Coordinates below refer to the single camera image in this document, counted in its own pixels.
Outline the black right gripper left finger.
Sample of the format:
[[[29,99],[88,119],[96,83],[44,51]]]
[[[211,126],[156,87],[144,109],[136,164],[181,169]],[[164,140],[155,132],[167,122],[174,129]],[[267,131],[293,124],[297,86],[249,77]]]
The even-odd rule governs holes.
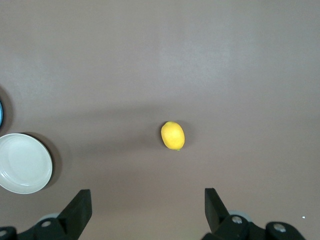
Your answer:
[[[17,233],[13,226],[3,226],[0,228],[0,238],[2,240],[77,240],[91,216],[91,191],[82,189],[57,217],[45,218],[21,233]]]

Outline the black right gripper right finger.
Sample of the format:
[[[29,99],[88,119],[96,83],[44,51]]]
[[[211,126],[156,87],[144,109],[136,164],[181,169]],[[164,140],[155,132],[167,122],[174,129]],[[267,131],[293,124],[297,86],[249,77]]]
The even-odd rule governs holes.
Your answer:
[[[230,214],[214,188],[204,190],[205,216],[210,232],[204,240],[304,240],[292,225],[272,221],[258,227],[240,214]]]

